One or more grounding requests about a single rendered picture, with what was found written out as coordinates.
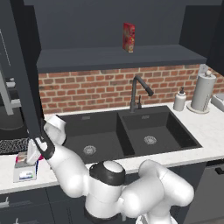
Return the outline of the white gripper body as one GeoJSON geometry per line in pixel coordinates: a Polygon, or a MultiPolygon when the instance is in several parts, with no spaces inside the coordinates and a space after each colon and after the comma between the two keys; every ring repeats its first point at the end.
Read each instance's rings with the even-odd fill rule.
{"type": "Polygon", "coordinates": [[[34,165],[38,160],[42,159],[42,155],[39,152],[37,145],[32,139],[29,140],[28,150],[27,150],[27,159],[26,162],[29,165],[34,165]]]}

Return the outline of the white digital scale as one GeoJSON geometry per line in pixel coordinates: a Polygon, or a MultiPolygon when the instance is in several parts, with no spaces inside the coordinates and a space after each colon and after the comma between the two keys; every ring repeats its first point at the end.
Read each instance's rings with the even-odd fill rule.
{"type": "Polygon", "coordinates": [[[25,162],[15,162],[13,171],[13,182],[22,182],[27,180],[35,180],[37,178],[39,162],[35,164],[27,164],[25,162]]]}

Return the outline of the dark cabinet door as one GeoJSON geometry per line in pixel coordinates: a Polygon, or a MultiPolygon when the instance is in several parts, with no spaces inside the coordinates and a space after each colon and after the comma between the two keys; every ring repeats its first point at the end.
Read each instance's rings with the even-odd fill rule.
{"type": "Polygon", "coordinates": [[[0,66],[6,77],[16,82],[27,129],[31,138],[40,135],[43,115],[39,98],[39,74],[36,67],[35,43],[32,41],[33,9],[24,0],[0,0],[0,29],[10,58],[9,66],[0,36],[0,66]]]}

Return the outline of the dark base cabinet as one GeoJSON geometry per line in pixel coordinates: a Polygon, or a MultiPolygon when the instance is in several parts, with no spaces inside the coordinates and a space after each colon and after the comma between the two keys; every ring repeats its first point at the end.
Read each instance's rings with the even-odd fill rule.
{"type": "MultiPolygon", "coordinates": [[[[206,167],[206,162],[188,164],[169,169],[190,183],[195,191],[198,188],[202,173],[206,167]]],[[[130,184],[137,180],[137,173],[127,174],[125,184],[130,184]]],[[[85,197],[77,199],[67,197],[59,185],[46,188],[46,193],[52,209],[54,224],[93,224],[84,215],[85,197]]],[[[178,224],[184,224],[190,206],[172,206],[171,216],[178,224]]],[[[126,218],[123,221],[119,214],[116,220],[111,220],[102,224],[135,224],[136,219],[126,218]]]]}

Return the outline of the black white patterned mat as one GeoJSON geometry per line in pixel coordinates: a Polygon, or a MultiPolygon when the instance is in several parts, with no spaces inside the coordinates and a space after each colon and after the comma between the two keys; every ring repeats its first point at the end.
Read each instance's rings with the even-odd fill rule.
{"type": "Polygon", "coordinates": [[[0,155],[13,155],[27,151],[28,142],[28,138],[0,140],[0,155]]]}

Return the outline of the dark drawer front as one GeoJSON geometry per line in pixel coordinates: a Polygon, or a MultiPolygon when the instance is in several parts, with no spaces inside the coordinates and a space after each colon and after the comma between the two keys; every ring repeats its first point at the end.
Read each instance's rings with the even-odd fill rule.
{"type": "Polygon", "coordinates": [[[10,192],[0,194],[0,202],[5,202],[6,197],[9,198],[9,207],[0,208],[0,210],[37,206],[48,202],[46,189],[39,188],[22,192],[10,192]]]}

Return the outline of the grey metal stand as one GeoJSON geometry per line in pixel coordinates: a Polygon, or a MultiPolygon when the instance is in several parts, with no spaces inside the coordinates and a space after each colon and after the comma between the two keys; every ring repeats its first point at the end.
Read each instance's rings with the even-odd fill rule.
{"type": "Polygon", "coordinates": [[[4,73],[2,68],[0,67],[0,95],[3,100],[3,105],[7,112],[8,116],[13,115],[13,109],[20,108],[21,102],[19,99],[11,99],[9,89],[14,88],[16,86],[16,82],[13,78],[10,78],[9,81],[6,81],[4,78],[4,73]]]}

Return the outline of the black sink tap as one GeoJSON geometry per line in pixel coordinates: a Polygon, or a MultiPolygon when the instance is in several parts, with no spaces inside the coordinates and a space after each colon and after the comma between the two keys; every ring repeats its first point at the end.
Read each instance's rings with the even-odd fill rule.
{"type": "Polygon", "coordinates": [[[139,76],[136,75],[132,81],[132,90],[131,90],[131,100],[130,100],[130,108],[129,112],[134,113],[135,108],[136,108],[136,103],[135,103],[135,97],[136,97],[136,91],[137,91],[137,82],[141,84],[141,86],[145,89],[147,92],[148,96],[153,96],[154,92],[152,89],[144,82],[144,80],[139,76]]]}

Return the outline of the black double sink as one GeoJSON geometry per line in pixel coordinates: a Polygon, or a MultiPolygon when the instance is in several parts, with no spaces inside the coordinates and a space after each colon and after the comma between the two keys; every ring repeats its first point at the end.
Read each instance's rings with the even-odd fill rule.
{"type": "Polygon", "coordinates": [[[197,149],[200,143],[166,106],[63,115],[64,146],[84,163],[197,149]]]}

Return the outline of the red cereal box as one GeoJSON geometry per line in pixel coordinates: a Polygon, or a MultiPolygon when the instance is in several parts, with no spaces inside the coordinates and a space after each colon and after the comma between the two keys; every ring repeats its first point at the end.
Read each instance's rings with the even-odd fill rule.
{"type": "Polygon", "coordinates": [[[132,53],[135,46],[135,26],[130,23],[124,23],[122,28],[122,48],[132,53]]]}

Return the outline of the white soap dispenser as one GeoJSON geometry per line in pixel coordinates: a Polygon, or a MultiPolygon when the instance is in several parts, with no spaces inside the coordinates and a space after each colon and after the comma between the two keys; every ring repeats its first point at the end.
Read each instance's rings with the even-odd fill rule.
{"type": "Polygon", "coordinates": [[[184,109],[186,102],[186,92],[182,87],[180,91],[175,96],[175,101],[173,104],[173,109],[176,111],[182,111],[184,109]]]}

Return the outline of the grey dishwasher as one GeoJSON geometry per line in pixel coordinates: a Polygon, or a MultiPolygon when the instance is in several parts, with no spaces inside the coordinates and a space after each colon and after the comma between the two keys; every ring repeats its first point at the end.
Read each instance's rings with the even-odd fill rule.
{"type": "Polygon", "coordinates": [[[194,200],[189,207],[184,224],[199,224],[224,218],[224,159],[209,161],[199,182],[194,200]]]}

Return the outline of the white paper towel roll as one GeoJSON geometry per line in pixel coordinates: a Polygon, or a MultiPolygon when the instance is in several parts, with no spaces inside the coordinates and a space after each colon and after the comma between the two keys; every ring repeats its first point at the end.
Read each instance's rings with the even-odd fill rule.
{"type": "Polygon", "coordinates": [[[208,103],[211,98],[216,76],[211,71],[207,70],[205,73],[200,73],[194,89],[192,101],[186,106],[187,108],[197,114],[206,114],[209,112],[208,103]]]}

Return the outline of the grey toaster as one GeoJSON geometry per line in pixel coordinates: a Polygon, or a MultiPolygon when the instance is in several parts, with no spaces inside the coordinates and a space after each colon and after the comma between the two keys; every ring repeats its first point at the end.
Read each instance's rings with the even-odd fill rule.
{"type": "Polygon", "coordinates": [[[224,93],[214,94],[211,103],[219,110],[224,112],[224,93]]]}

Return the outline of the dark open wall cabinet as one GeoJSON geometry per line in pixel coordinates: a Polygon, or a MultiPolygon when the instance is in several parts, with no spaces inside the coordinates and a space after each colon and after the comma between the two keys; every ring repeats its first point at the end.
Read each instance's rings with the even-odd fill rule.
{"type": "Polygon", "coordinates": [[[24,0],[34,9],[41,73],[202,64],[224,0],[24,0]],[[135,26],[133,52],[123,24],[135,26]]]}

